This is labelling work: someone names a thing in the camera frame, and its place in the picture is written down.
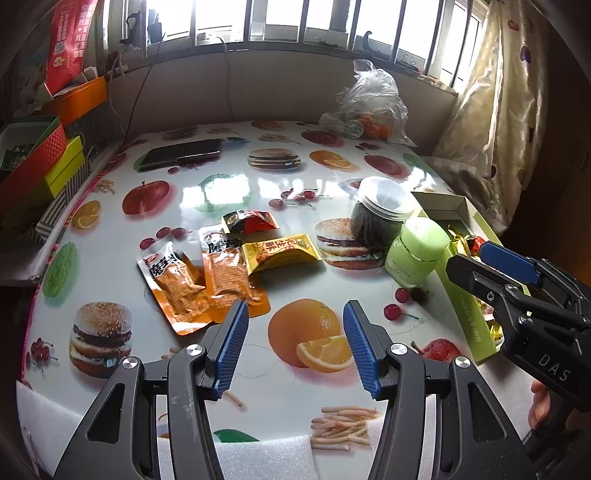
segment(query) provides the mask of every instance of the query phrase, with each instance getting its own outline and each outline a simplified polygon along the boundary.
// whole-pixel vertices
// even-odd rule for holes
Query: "floral curtain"
[[[526,0],[491,0],[466,89],[428,159],[497,233],[511,223],[544,135],[545,26]]]

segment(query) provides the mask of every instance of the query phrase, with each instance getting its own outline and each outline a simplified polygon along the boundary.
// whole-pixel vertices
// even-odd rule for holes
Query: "yellow snack bag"
[[[312,240],[305,233],[244,244],[242,250],[249,275],[268,268],[322,259]]]

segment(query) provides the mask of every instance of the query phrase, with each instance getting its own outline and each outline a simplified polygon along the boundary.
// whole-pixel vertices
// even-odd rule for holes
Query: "windowsill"
[[[170,40],[172,43],[183,41],[186,45],[189,41],[188,37],[178,38],[175,40]],[[167,48],[168,41],[165,41],[158,52],[158,58],[156,59],[156,63],[163,63],[170,60],[175,59],[182,59],[185,57],[191,57],[194,55],[201,55],[201,54],[208,54],[208,53],[224,53],[225,50],[223,48],[222,43],[219,42],[218,38],[209,38],[208,40],[204,41],[202,44],[194,46],[194,47],[181,47],[177,46],[176,48],[173,47],[171,44],[169,48]],[[336,47],[328,47],[325,45],[319,45],[314,43],[297,43],[296,41],[250,41],[250,42],[231,42],[226,43],[229,51],[241,51],[241,50],[279,50],[279,51],[300,51],[304,53],[316,53],[320,55],[328,55],[333,57],[340,57],[344,59],[367,59],[369,58],[366,54],[363,54],[360,51],[349,51],[341,48]],[[154,50],[154,54],[150,54],[148,58],[141,58],[139,56],[139,49],[134,51],[126,52],[123,55],[124,60],[124,67],[125,73],[140,69],[146,66],[149,66],[154,61],[155,51],[158,47],[156,45],[150,45],[149,51],[152,52]],[[452,88],[448,87],[444,83],[440,82],[439,80],[433,77],[427,77],[421,73],[415,72],[411,69],[405,68],[399,64],[393,64],[390,61],[372,58],[371,59],[373,64],[384,70],[389,70],[391,72],[401,73],[408,77],[414,78],[420,82],[426,83],[431,85],[435,88],[443,90],[453,96],[458,96],[458,93],[453,90]]]

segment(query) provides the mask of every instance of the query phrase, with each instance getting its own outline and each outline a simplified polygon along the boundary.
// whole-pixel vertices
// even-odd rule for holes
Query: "green bottle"
[[[409,218],[390,246],[386,270],[403,287],[416,287],[435,269],[448,245],[447,233],[433,220]]]

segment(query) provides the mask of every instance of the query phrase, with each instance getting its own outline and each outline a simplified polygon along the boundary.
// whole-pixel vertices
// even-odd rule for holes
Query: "storage box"
[[[66,135],[56,116],[18,118],[0,132],[0,162],[8,150],[33,144],[30,153],[12,171],[0,171],[0,212],[12,209],[37,187],[66,149]]]
[[[84,163],[82,140],[72,138],[65,152],[49,173],[20,202],[2,215],[2,230],[10,231],[19,225],[36,222],[49,204],[60,194],[74,173]]]
[[[61,225],[57,224],[61,214],[91,173],[90,164],[85,161],[45,210],[38,222],[21,225],[10,232],[0,231],[0,251],[44,244],[54,228],[61,228]]]
[[[107,100],[105,77],[99,77],[54,98],[41,108],[44,115],[57,115],[67,127],[74,120],[88,113]]]
[[[502,245],[486,220],[466,197],[425,192],[413,192],[413,195],[423,209],[419,215],[428,216],[431,220],[439,223],[445,231],[447,231],[447,226],[451,225],[462,235],[478,235],[484,240]],[[472,356],[479,364],[497,353],[501,346],[500,344],[495,345],[492,340],[476,298],[452,283],[447,277],[445,270],[447,260],[454,254],[455,252],[452,252],[448,247],[437,264],[436,272],[456,311]]]

